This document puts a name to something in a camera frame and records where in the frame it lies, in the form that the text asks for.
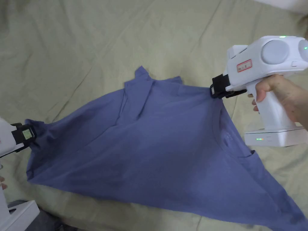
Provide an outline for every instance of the white handheld device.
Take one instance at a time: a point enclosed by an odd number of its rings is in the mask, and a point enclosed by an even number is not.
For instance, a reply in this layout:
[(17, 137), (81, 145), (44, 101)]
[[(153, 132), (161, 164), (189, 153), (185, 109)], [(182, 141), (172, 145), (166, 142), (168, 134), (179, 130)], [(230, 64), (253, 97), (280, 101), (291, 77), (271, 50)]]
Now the white handheld device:
[[(20, 123), (9, 124), (0, 118), (0, 158), (27, 148), (35, 138), (36, 134), (32, 126)], [(0, 231), (24, 231), (38, 214), (39, 208), (35, 201), (8, 208), (0, 185)]]
[[(211, 96), (229, 98), (245, 92), (256, 99), (256, 84), (280, 74), (289, 77), (308, 68), (308, 41), (295, 36), (265, 36), (228, 50), (225, 72), (213, 78)], [(247, 145), (286, 147), (308, 141), (308, 132), (292, 122), (273, 92), (257, 103), (264, 129), (246, 132)]]

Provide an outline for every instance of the red label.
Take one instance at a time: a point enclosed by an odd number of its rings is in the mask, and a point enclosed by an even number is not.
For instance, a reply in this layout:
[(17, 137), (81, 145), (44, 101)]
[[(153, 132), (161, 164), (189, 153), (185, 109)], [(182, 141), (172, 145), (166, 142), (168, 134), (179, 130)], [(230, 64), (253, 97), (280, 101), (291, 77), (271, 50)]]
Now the red label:
[(243, 63), (240, 63), (239, 65), (236, 66), (237, 68), (237, 72), (242, 72), (242, 71), (245, 71), (247, 69), (250, 69), (252, 68), (252, 61), (251, 59), (250, 60), (247, 60)]

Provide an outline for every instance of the green screen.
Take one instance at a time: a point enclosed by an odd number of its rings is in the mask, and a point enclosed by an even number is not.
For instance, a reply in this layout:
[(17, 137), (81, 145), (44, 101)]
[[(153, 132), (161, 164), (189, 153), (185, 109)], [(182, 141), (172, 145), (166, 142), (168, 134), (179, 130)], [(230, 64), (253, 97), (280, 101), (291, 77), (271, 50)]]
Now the green screen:
[(32, 137), (32, 134), (31, 134), (29, 129), (22, 131), (22, 133), (23, 133), (26, 140), (28, 140)]

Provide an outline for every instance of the bed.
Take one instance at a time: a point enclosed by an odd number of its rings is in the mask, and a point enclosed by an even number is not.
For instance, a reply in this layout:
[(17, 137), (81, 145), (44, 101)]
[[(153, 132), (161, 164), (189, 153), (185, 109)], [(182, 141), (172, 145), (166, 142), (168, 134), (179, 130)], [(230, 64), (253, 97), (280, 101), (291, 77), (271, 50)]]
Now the bed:
[[(305, 34), (302, 16), (251, 0), (5, 0), (0, 19), (0, 116), (59, 120), (123, 88), (143, 65), (153, 78), (180, 75), (208, 87), (226, 51), (265, 35)], [(308, 89), (307, 72), (292, 80)], [(251, 101), (224, 101), (243, 135), (260, 124)], [(252, 147), (308, 216), (308, 146)], [(8, 201), (36, 200), (69, 225), (88, 231), (269, 230), (116, 201), (100, 201), (26, 181), (30, 150), (2, 159)]]

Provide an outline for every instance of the t-shirt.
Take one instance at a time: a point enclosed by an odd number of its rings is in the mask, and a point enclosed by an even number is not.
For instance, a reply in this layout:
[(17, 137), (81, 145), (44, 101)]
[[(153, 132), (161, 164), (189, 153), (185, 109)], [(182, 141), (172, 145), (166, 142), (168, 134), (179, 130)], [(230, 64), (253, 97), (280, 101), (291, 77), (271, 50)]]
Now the t-shirt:
[(28, 181), (276, 231), (308, 230), (209, 88), (180, 77), (154, 80), (143, 67), (124, 86), (57, 122), (26, 120), (37, 133)]

